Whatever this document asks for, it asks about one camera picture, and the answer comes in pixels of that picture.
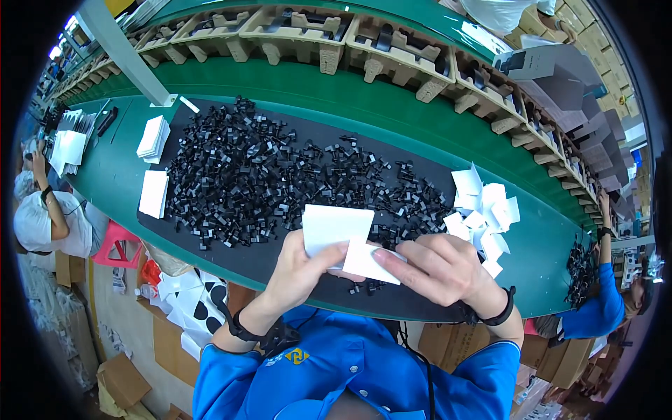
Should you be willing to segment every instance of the pink stool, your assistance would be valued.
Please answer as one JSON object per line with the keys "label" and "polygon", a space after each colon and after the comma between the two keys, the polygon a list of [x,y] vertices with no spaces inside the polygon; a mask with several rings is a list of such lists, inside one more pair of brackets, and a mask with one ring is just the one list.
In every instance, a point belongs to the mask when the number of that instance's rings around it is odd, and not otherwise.
{"label": "pink stool", "polygon": [[[134,241],[140,244],[138,250],[135,253],[135,256],[131,261],[126,258],[124,249],[122,248],[119,241]],[[117,247],[117,251],[119,252],[119,256],[121,258],[116,259],[109,257],[110,251],[112,250],[112,245]],[[114,222],[114,220],[110,219],[110,223],[108,224],[108,231],[105,233],[105,239],[103,240],[103,245],[101,245],[100,251],[91,257],[91,259],[93,262],[100,265],[136,269],[138,268],[138,261],[140,260],[141,251],[142,243],[140,242],[140,239],[138,239],[138,237],[131,232],[128,232],[126,229],[119,226]]]}
{"label": "pink stool", "polygon": [[537,329],[534,328],[534,318],[529,318],[525,321],[525,334],[539,335]]}

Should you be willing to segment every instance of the black work mat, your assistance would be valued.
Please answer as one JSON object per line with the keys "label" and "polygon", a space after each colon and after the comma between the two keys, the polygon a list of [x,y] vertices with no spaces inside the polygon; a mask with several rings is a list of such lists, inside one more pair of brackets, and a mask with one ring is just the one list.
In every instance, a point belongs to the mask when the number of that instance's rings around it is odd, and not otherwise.
{"label": "black work mat", "polygon": [[[202,115],[208,114],[210,106],[219,108],[222,105],[226,105],[229,109],[233,106],[229,103],[207,101],[204,99],[190,99],[190,101],[200,108]],[[307,139],[312,139],[314,144],[320,146],[322,149],[337,143],[342,146],[349,146],[346,142],[339,140],[339,136],[353,134],[326,124],[260,108],[257,108],[257,113],[267,116],[270,120],[282,120],[286,122],[287,126],[284,132],[295,129],[297,141],[292,143],[292,146],[302,146]],[[175,117],[170,124],[171,132],[166,140],[161,162],[158,165],[152,165],[152,170],[164,170],[170,166],[171,160],[177,156],[177,151],[179,150],[178,139],[183,136],[183,129],[192,123],[190,117],[193,116],[194,112],[186,105],[183,103],[179,105]],[[365,151],[375,153],[377,157],[383,156],[391,163],[392,169],[383,171],[382,173],[382,177],[388,186],[397,185],[398,182],[396,174],[399,166],[394,162],[412,160],[414,164],[413,171],[418,179],[427,177],[428,180],[434,182],[436,188],[444,193],[447,200],[446,206],[448,208],[452,206],[456,188],[450,175],[451,169],[372,138],[359,134],[357,138],[358,146],[362,147]],[[173,188],[174,185],[172,183],[169,184],[166,202],[172,200]],[[268,243],[253,243],[250,247],[237,245],[234,248],[228,248],[220,241],[212,241],[209,250],[200,251],[199,238],[198,236],[191,235],[188,227],[183,226],[177,233],[174,229],[174,221],[159,220],[140,211],[137,214],[141,225],[182,249],[211,261],[222,268],[264,284],[267,284],[271,278],[276,266],[277,257],[282,248],[282,242],[288,233],[284,228],[277,226],[275,234],[278,238],[270,240]],[[400,222],[395,222],[388,213],[376,211],[374,224],[387,224],[388,226],[397,224],[401,226],[403,222],[401,220]],[[347,279],[324,274],[310,295],[310,298],[329,305],[343,306],[354,311],[374,313],[379,318],[423,319],[437,323],[455,323],[464,320],[462,308],[457,304],[444,308],[430,302],[404,285],[385,285],[382,290],[375,291],[373,296],[367,295],[366,283],[361,284],[361,292],[358,294],[350,294],[348,292],[351,285],[352,283]]]}

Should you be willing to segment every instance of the plastic bottle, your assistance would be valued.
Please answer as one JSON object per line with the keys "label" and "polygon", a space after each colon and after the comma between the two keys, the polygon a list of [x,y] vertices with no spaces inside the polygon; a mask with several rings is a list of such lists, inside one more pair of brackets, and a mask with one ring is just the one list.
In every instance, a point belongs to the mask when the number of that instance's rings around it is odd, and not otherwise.
{"label": "plastic bottle", "polygon": [[156,298],[158,295],[157,287],[152,284],[143,284],[139,289],[135,289],[135,296],[142,296],[146,299]]}

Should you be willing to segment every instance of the worker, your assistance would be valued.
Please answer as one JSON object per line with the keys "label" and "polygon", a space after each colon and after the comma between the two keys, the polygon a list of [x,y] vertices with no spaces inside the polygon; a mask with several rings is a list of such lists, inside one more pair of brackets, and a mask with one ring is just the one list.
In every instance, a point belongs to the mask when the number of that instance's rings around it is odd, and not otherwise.
{"label": "worker", "polygon": [[577,40],[577,33],[564,20],[554,17],[555,0],[441,0],[439,3],[482,25],[499,38],[510,34],[520,23],[523,12],[537,5],[537,17],[549,30],[562,31],[567,44]]}
{"label": "worker", "polygon": [[600,190],[597,198],[602,212],[599,240],[599,284],[578,310],[567,310],[555,315],[534,319],[537,334],[549,339],[555,347],[565,339],[593,338],[608,335],[649,307],[653,297],[651,278],[638,276],[629,290],[619,292],[612,268],[612,233],[609,196]]}
{"label": "worker", "polygon": [[[524,336],[512,293],[483,269],[473,245],[457,237],[423,235],[402,242],[396,250],[408,263],[382,248],[372,256],[430,301],[449,306],[462,300],[471,306],[485,320],[490,345],[449,374],[398,345],[375,319],[302,305],[322,273],[344,260],[347,243],[308,258],[303,232],[295,230],[285,238],[265,291],[238,312],[233,323],[220,327],[203,349],[194,418],[507,417]],[[301,340],[264,358],[253,351],[256,339],[266,335],[281,315]]]}
{"label": "worker", "polygon": [[33,177],[40,188],[25,197],[14,214],[14,234],[29,252],[47,255],[60,250],[86,258],[95,255],[108,229],[107,216],[84,199],[54,191],[46,176],[40,141],[32,153]]}

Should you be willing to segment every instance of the blue shirt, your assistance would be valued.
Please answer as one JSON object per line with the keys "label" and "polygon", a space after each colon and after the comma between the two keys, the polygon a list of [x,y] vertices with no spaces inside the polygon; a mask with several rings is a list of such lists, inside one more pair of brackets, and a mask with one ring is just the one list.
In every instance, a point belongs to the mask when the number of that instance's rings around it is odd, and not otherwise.
{"label": "blue shirt", "polygon": [[564,338],[593,338],[611,333],[626,316],[626,305],[616,290],[612,263],[599,265],[599,295],[586,300],[579,310],[556,314],[562,317]]}
{"label": "blue shirt", "polygon": [[[297,327],[314,312],[284,315]],[[298,347],[265,360],[207,345],[194,389],[194,419],[324,419],[348,387],[382,419],[429,418],[425,363],[378,321],[319,310],[299,329]],[[453,374],[432,366],[436,419],[504,419],[513,400],[520,348],[500,341],[464,360]]]}

